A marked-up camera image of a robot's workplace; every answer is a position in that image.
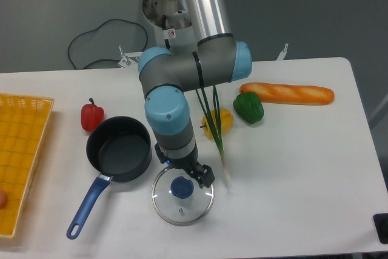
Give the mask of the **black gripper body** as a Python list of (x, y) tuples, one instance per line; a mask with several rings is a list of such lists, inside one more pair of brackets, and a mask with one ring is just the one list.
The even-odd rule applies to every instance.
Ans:
[(167, 164), (172, 169), (184, 170), (190, 177), (198, 178), (201, 176), (201, 168), (198, 162), (198, 149), (197, 146), (186, 156), (182, 158), (171, 158), (166, 156), (159, 144), (155, 144), (155, 152), (161, 164)]

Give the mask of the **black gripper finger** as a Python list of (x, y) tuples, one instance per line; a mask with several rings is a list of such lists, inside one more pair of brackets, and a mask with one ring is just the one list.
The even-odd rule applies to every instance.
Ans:
[(194, 178), (200, 188), (209, 188), (215, 181), (213, 170), (208, 165), (196, 165), (192, 171), (192, 178)]

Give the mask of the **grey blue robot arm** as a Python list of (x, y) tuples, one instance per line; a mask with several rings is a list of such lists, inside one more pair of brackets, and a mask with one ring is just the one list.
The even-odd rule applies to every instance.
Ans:
[(145, 99), (145, 116), (163, 163), (184, 170), (200, 187), (214, 180), (211, 167), (198, 162), (198, 150), (185, 92), (204, 90), (248, 77), (252, 56), (245, 42), (236, 41), (224, 0), (186, 0), (196, 50), (174, 55), (152, 47), (139, 58), (139, 80)]

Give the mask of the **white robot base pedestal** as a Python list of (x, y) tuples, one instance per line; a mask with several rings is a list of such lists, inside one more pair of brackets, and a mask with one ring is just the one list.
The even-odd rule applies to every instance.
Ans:
[(143, 0), (142, 10), (153, 27), (157, 47), (175, 55), (197, 50), (186, 0)]

